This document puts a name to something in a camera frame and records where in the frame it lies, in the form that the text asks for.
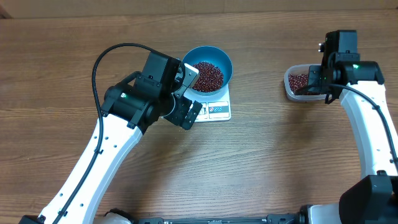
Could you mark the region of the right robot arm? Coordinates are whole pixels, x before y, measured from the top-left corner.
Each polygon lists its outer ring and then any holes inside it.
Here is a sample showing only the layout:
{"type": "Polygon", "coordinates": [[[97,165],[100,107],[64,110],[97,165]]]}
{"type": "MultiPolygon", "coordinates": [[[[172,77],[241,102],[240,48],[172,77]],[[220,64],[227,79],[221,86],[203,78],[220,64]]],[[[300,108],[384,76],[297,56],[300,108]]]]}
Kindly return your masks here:
{"type": "Polygon", "coordinates": [[[379,64],[361,60],[357,37],[355,30],[327,33],[321,64],[310,66],[307,85],[296,91],[340,101],[361,164],[361,180],[338,203],[307,207],[307,223],[397,223],[397,131],[379,64]]]}

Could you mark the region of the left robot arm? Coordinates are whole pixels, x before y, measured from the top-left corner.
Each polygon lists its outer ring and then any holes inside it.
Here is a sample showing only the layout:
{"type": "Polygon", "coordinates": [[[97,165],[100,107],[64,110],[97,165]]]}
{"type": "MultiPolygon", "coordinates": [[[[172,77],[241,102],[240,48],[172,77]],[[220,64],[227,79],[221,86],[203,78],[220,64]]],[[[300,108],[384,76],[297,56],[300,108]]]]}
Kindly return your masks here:
{"type": "Polygon", "coordinates": [[[177,58],[151,52],[136,71],[106,91],[92,137],[68,179],[37,216],[21,223],[93,223],[123,160],[160,117],[190,129],[201,103],[184,97],[199,71],[177,58]]]}

